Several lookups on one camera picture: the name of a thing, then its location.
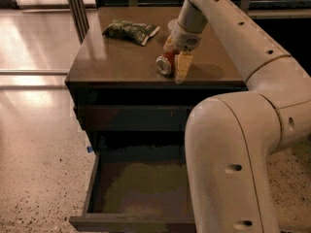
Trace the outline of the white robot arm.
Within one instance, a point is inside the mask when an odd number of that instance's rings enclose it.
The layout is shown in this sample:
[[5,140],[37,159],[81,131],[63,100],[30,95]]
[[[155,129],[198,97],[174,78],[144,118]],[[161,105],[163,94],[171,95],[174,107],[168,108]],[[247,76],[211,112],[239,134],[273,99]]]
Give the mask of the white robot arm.
[[230,0],[185,0],[172,45],[197,47],[210,25],[248,87],[207,98],[185,131],[197,233],[279,233],[266,157],[311,132],[311,79]]

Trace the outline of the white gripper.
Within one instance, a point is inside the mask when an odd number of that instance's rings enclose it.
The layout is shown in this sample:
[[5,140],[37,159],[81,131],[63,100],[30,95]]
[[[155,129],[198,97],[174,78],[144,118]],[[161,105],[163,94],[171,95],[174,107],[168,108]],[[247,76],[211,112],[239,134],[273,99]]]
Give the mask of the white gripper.
[[193,62],[193,55],[187,50],[199,46],[203,27],[189,19],[172,19],[168,22],[168,30],[163,51],[181,51],[175,56],[175,83],[183,83]]

